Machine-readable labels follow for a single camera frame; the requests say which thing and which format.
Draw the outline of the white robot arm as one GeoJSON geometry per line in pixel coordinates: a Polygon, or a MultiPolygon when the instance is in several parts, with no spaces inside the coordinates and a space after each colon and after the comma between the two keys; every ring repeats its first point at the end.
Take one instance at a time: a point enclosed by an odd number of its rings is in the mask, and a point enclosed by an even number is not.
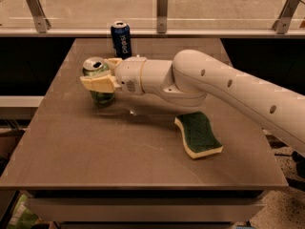
{"type": "Polygon", "coordinates": [[[305,154],[305,97],[241,72],[203,52],[181,51],[173,60],[93,57],[84,62],[83,68],[90,74],[80,80],[92,92],[156,94],[187,107],[200,105],[211,94],[300,155],[305,154]]]}

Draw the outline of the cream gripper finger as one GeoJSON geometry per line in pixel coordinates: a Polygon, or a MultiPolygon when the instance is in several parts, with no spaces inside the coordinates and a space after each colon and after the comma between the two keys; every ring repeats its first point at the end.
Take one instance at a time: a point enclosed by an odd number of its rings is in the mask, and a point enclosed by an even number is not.
{"type": "Polygon", "coordinates": [[[117,89],[121,88],[121,86],[116,81],[116,77],[111,74],[98,76],[81,76],[80,81],[87,90],[93,92],[112,94],[117,89]]]}
{"type": "Polygon", "coordinates": [[[104,60],[111,71],[113,71],[122,61],[122,58],[107,58],[104,60]]]}

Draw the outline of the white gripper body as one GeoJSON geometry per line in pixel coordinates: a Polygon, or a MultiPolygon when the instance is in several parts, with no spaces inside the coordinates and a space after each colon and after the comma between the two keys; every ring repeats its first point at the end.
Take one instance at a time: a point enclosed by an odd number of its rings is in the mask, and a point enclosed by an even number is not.
{"type": "Polygon", "coordinates": [[[141,72],[146,61],[146,57],[130,57],[116,67],[115,77],[123,93],[136,95],[144,93],[141,86],[141,72]]]}

